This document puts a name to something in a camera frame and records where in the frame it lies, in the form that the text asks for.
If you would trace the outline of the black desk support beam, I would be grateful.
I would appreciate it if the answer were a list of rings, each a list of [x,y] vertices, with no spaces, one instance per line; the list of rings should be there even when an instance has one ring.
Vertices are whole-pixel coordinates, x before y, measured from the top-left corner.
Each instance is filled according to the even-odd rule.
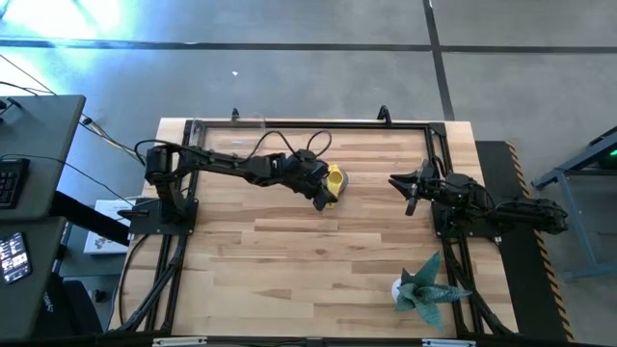
[[[62,192],[56,191],[49,215],[64,217],[70,223],[92,231],[108,240],[129,245],[129,227],[85,205]]]

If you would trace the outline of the teal artificial plant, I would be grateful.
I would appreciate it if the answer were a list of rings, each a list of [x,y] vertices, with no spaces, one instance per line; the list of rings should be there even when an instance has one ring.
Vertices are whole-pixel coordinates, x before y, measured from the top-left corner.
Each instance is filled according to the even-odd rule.
[[[403,268],[400,294],[393,310],[415,311],[424,323],[442,333],[443,319],[438,305],[457,303],[471,292],[458,286],[436,283],[440,267],[441,254],[436,252],[413,274]]]

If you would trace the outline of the black hazard-striped floor mat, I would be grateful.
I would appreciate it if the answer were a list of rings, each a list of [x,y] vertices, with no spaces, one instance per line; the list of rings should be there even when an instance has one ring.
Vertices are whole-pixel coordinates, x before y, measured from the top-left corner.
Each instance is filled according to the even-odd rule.
[[[516,149],[503,141],[477,141],[484,185],[497,202],[530,195]],[[575,340],[543,235],[523,225],[499,246],[519,332],[530,338]]]

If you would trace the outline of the clear plastic basket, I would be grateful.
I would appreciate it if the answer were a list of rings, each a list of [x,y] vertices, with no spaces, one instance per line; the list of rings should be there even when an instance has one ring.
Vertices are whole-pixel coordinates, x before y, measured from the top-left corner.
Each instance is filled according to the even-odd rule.
[[[236,129],[261,129],[266,128],[266,118],[241,118],[237,121],[232,121],[229,118],[194,118],[187,120],[189,127],[190,146],[204,147],[206,143],[206,133],[209,128],[230,128]]]

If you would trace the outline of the black keyboard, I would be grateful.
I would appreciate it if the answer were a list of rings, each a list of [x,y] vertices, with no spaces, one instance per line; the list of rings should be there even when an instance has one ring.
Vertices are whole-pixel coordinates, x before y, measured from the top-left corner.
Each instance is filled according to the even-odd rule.
[[[30,160],[0,160],[0,209],[15,209],[28,176]]]

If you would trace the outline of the white bracket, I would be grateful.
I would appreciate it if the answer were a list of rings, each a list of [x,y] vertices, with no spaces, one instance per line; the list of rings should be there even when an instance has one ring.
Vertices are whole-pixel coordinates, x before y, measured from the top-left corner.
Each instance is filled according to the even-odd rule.
[[[201,336],[173,336],[155,338],[151,347],[203,347],[207,338]]]
[[[421,340],[422,347],[477,347],[473,340],[462,339],[433,339],[424,338]]]

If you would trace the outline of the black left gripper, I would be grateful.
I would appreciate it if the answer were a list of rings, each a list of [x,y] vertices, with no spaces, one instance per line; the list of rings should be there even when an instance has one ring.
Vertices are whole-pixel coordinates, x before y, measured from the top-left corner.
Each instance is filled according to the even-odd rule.
[[[287,158],[287,187],[295,193],[315,193],[313,206],[318,211],[337,202],[336,195],[323,186],[327,173],[328,165],[311,150],[299,149]]]

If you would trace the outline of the white box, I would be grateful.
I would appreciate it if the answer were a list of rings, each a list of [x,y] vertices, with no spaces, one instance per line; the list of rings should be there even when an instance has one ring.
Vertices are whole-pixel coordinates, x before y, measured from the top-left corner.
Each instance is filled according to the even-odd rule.
[[[130,222],[121,217],[119,211],[129,209],[131,202],[134,203],[135,200],[98,200],[94,206],[94,210],[129,227]],[[90,255],[125,254],[127,250],[127,246],[106,239],[95,232],[89,231],[85,241],[83,253]]]

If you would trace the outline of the black office chair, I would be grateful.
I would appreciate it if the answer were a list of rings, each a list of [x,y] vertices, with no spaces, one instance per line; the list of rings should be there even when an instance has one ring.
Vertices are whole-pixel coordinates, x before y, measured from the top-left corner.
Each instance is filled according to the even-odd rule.
[[[43,291],[32,337],[61,337],[102,332],[93,301],[79,280],[52,274]]]

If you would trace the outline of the blue-grey metal stand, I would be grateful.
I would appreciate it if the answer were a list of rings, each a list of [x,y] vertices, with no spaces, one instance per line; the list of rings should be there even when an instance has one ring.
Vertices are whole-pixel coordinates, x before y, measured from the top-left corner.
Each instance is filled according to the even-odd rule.
[[[558,185],[569,212],[570,227],[584,254],[586,265],[581,269],[565,272],[564,280],[617,275],[617,261],[600,262],[594,253],[583,223],[582,211],[571,189],[571,176],[617,177],[617,125],[590,141],[580,153],[531,181],[532,187],[536,190],[543,190],[552,183]]]

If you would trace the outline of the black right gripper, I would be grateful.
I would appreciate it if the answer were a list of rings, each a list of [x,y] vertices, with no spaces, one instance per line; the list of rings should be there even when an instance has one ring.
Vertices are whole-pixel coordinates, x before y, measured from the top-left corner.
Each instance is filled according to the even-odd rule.
[[[421,179],[420,171],[391,174],[389,176],[389,184],[407,199],[407,216],[414,215],[416,206],[420,200],[431,200],[435,198],[442,187],[439,178],[428,180]]]

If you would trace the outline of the yellow measuring cup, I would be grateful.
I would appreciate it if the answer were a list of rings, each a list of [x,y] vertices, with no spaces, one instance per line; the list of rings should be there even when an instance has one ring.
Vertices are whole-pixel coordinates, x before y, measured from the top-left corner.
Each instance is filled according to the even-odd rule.
[[[329,192],[338,200],[343,194],[347,184],[348,175],[342,170],[339,165],[332,164],[329,166],[329,174],[326,178],[326,185]]]

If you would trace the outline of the black aluminium table frame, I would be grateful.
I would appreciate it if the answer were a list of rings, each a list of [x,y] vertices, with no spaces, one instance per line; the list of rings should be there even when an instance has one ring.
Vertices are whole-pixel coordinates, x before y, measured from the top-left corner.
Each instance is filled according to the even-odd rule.
[[[401,270],[416,271],[443,244],[430,205],[413,216],[389,185],[429,155],[452,171],[483,177],[471,126],[447,122],[444,134],[404,120],[267,120],[261,129],[209,128],[210,148],[246,154],[310,147],[350,182],[340,202],[317,211],[281,186],[202,173],[197,225],[188,241],[176,297],[175,335],[270,338],[452,337],[472,328],[469,301],[440,305],[442,333],[417,313],[396,312],[390,294]]]

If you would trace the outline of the dark grey side desk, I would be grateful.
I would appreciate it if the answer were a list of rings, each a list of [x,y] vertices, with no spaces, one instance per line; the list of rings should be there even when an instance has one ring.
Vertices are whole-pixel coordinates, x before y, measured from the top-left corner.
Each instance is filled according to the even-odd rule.
[[[4,283],[0,269],[0,341],[27,339],[32,333],[66,223],[63,217],[0,223],[0,251],[4,241],[20,233],[31,269],[11,284]]]

